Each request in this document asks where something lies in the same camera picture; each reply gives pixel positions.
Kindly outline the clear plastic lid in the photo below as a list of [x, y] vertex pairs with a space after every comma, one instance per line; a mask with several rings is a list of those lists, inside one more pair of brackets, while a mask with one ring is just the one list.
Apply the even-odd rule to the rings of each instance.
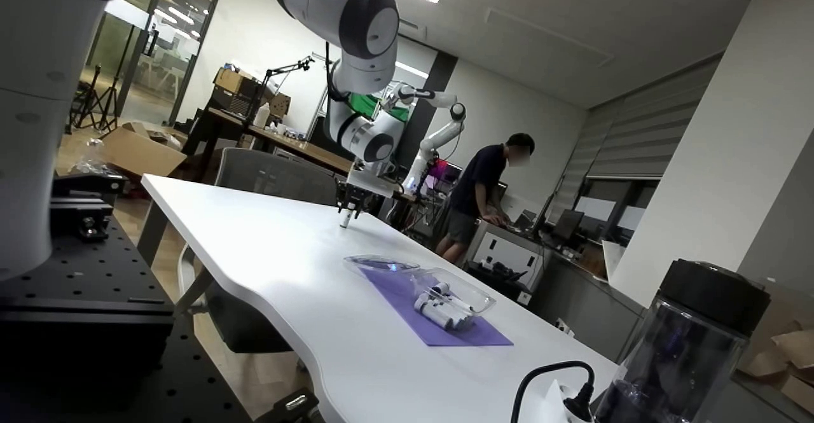
[[343, 264], [347, 269], [364, 276], [404, 276], [420, 270], [419, 264], [374, 254], [347, 256], [343, 259]]

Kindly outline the clear plastic bag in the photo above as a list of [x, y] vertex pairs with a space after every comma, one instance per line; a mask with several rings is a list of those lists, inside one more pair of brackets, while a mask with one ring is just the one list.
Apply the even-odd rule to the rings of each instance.
[[98, 138], [88, 139], [79, 156], [79, 160], [74, 164], [69, 174], [93, 174], [93, 176], [119, 176], [119, 173], [111, 168], [104, 159], [102, 153], [104, 142]]

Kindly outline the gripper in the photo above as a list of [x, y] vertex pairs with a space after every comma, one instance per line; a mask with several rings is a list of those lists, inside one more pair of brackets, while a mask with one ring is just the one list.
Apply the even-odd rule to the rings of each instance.
[[361, 211], [366, 208], [366, 203], [368, 203], [371, 197], [370, 191], [344, 181], [335, 182], [335, 194], [340, 222], [346, 221], [348, 209], [352, 211], [353, 218], [358, 218]]

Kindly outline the grey office chair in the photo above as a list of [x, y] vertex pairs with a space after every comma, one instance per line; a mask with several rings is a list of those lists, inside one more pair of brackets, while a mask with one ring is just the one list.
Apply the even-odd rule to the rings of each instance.
[[[224, 149], [215, 186], [256, 192], [299, 202], [337, 206], [337, 182], [333, 176], [313, 166], [264, 151]], [[183, 316], [209, 314], [227, 348], [236, 354], [290, 352], [292, 348], [261, 312], [231, 295], [214, 280], [198, 283], [209, 276], [206, 267], [195, 274], [196, 254], [185, 244], [178, 258], [178, 284], [181, 301], [194, 289], [198, 299], [185, 306]]]

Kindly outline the green screen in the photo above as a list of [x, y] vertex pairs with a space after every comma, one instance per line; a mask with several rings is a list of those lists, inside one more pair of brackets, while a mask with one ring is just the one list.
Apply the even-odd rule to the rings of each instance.
[[[380, 99], [374, 95], [361, 95], [351, 93], [348, 98], [349, 107], [357, 113], [365, 116], [366, 118], [373, 119], [375, 110], [379, 105]], [[407, 123], [410, 119], [410, 108], [395, 106], [386, 110], [393, 118], [401, 122]]]

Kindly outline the person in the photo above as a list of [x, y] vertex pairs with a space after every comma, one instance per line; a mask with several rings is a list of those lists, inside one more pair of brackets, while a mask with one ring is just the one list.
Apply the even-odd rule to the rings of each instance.
[[499, 200], [500, 177], [507, 166], [527, 162], [534, 150], [532, 136], [517, 133], [509, 136], [504, 144], [488, 145], [477, 151], [450, 195], [446, 231], [436, 247], [436, 254], [456, 264], [471, 244], [476, 222], [506, 225], [507, 215]]

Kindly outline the black metal bracket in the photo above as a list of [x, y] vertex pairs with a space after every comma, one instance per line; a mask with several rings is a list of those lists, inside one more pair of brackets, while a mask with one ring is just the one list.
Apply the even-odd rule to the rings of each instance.
[[126, 178], [119, 174], [77, 173], [56, 176], [50, 196], [53, 235], [73, 235], [85, 243], [108, 239], [114, 201]]

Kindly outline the white cabinet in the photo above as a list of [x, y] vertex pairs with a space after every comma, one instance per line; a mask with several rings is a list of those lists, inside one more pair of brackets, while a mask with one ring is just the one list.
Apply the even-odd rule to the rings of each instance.
[[491, 259], [492, 263], [502, 263], [515, 272], [525, 272], [518, 281], [527, 289], [535, 291], [549, 257], [543, 244], [527, 240], [489, 222], [479, 222], [462, 261], [480, 263]]

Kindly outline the row of black tripods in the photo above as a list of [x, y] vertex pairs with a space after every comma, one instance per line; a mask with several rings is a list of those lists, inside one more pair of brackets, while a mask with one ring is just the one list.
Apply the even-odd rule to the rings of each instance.
[[102, 17], [85, 67], [79, 76], [69, 108], [64, 134], [92, 129], [106, 134], [118, 127], [119, 95], [125, 64], [131, 60], [137, 27], [107, 22]]

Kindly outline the white power strip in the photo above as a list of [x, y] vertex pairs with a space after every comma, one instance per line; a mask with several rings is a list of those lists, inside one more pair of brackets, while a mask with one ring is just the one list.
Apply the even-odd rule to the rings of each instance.
[[539, 406], [535, 423], [595, 423], [588, 409], [586, 419], [577, 414], [579, 389], [553, 380]]

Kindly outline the clear jar with black lid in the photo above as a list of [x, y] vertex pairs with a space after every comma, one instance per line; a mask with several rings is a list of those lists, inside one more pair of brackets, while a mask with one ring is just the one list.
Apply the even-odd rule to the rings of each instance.
[[594, 423], [701, 423], [770, 301], [732, 270], [673, 261]]

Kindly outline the stack of boxes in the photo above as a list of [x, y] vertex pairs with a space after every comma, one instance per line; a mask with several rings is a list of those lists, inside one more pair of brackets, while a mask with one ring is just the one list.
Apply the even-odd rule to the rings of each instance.
[[273, 79], [266, 82], [263, 91], [262, 84], [262, 78], [256, 79], [245, 72], [220, 67], [213, 79], [213, 90], [206, 107], [218, 108], [246, 118], [267, 105], [270, 114], [276, 118], [287, 116], [291, 98], [279, 92], [279, 84]]

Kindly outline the clear plastic box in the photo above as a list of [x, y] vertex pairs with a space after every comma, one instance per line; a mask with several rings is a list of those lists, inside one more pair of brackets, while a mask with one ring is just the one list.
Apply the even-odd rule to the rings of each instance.
[[488, 295], [488, 293], [483, 292], [476, 286], [444, 269], [421, 269], [415, 274], [410, 275], [410, 281], [413, 284], [415, 300], [421, 290], [433, 287], [439, 282], [448, 282], [451, 291], [473, 308], [474, 315], [476, 316], [476, 318], [474, 318], [474, 324], [476, 324], [477, 319], [479, 319], [483, 313], [490, 310], [496, 303], [496, 300]]

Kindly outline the open cardboard box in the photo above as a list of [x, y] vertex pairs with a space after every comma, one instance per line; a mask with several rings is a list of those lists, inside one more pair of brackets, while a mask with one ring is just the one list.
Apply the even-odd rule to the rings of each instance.
[[173, 134], [139, 121], [119, 125], [101, 141], [102, 159], [134, 176], [170, 176], [187, 159]]

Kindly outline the purple mat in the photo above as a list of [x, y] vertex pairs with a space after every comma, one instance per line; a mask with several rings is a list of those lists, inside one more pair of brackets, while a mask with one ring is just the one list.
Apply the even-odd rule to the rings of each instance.
[[471, 330], [447, 332], [413, 309], [415, 295], [410, 275], [366, 278], [384, 296], [393, 310], [428, 347], [512, 347], [514, 343], [482, 316]]

